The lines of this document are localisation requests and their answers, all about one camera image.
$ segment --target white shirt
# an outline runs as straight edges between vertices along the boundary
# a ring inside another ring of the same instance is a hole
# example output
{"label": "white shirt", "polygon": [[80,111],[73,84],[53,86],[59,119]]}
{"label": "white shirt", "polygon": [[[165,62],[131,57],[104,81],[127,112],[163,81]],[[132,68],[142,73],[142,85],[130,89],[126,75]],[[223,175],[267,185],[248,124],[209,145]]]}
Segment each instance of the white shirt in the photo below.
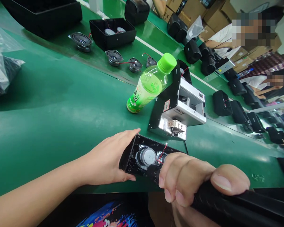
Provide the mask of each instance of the white shirt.
{"label": "white shirt", "polygon": [[149,8],[154,10],[155,6],[152,0],[146,0],[146,2],[149,4]]}
{"label": "white shirt", "polygon": [[241,83],[246,82],[249,86],[252,86],[259,90],[263,90],[267,86],[267,83],[263,83],[263,81],[266,79],[267,79],[267,76],[253,76],[253,77],[247,77],[245,79],[242,79],[240,80],[240,82]]}
{"label": "white shirt", "polygon": [[[231,42],[233,40],[233,24],[227,25],[225,28],[213,35],[209,40],[218,43]],[[240,49],[240,47],[237,47],[230,52],[227,52],[228,49],[229,48],[215,49],[215,52],[222,58],[227,57],[228,59],[231,59],[231,57]]]}

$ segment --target green bottle cap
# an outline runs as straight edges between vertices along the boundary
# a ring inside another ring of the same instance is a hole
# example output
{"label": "green bottle cap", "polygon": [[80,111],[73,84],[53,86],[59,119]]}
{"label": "green bottle cap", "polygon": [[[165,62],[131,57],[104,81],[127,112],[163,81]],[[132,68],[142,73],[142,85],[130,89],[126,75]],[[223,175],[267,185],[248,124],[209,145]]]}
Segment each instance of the green bottle cap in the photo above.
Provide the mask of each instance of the green bottle cap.
{"label": "green bottle cap", "polygon": [[158,61],[158,69],[165,74],[170,72],[176,67],[176,59],[169,53],[165,53],[162,58]]}

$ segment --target plastic bottle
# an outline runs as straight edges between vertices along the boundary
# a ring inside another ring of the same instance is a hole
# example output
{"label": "plastic bottle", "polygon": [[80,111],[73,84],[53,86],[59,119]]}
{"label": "plastic bottle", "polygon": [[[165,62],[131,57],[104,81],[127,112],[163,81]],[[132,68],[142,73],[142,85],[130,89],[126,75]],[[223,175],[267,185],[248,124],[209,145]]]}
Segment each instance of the plastic bottle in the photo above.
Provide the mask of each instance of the plastic bottle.
{"label": "plastic bottle", "polygon": [[247,75],[248,73],[250,73],[251,71],[253,71],[253,68],[248,69],[248,70],[246,70],[246,71],[244,71],[244,72],[239,73],[239,74],[238,74],[238,78],[243,77],[243,76],[246,76],[246,75]]}
{"label": "plastic bottle", "polygon": [[157,65],[148,67],[140,76],[137,88],[126,103],[131,113],[138,113],[166,87],[167,75],[176,67],[176,59],[165,53]]}

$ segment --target silver machine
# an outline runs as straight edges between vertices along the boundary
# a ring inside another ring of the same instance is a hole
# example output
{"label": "silver machine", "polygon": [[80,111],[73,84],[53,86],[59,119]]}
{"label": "silver machine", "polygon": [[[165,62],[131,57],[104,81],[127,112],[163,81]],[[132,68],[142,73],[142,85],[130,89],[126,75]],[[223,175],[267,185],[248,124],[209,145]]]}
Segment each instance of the silver machine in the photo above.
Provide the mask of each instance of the silver machine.
{"label": "silver machine", "polygon": [[148,130],[170,140],[186,140],[187,127],[206,123],[205,95],[191,83],[187,65],[178,60],[172,71],[173,83],[158,97]]}

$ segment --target white stripe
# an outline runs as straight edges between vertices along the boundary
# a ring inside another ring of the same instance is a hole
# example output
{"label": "white stripe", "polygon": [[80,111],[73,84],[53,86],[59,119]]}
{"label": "white stripe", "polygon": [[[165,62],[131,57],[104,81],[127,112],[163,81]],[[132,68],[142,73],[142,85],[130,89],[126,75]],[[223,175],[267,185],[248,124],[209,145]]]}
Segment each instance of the white stripe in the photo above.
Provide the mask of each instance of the white stripe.
{"label": "white stripe", "polygon": [[[83,0],[77,0],[78,2],[80,2],[82,5],[86,6],[89,8],[89,3],[83,1]],[[163,56],[163,53],[158,51],[156,48],[154,48],[153,46],[149,45],[147,42],[145,42],[144,40],[140,39],[138,36],[136,36],[136,40],[138,40],[139,42],[143,43],[145,46],[147,46],[148,48],[152,49],[154,52],[158,53],[159,55]],[[197,77],[195,74],[193,74],[192,72],[190,72],[190,75],[194,78],[196,78],[197,80],[201,81],[203,84],[207,85],[208,87],[210,87],[212,90],[214,91],[218,91],[216,88],[214,88],[213,86],[209,85],[208,83],[206,83],[204,80],[202,80],[201,78]]]}

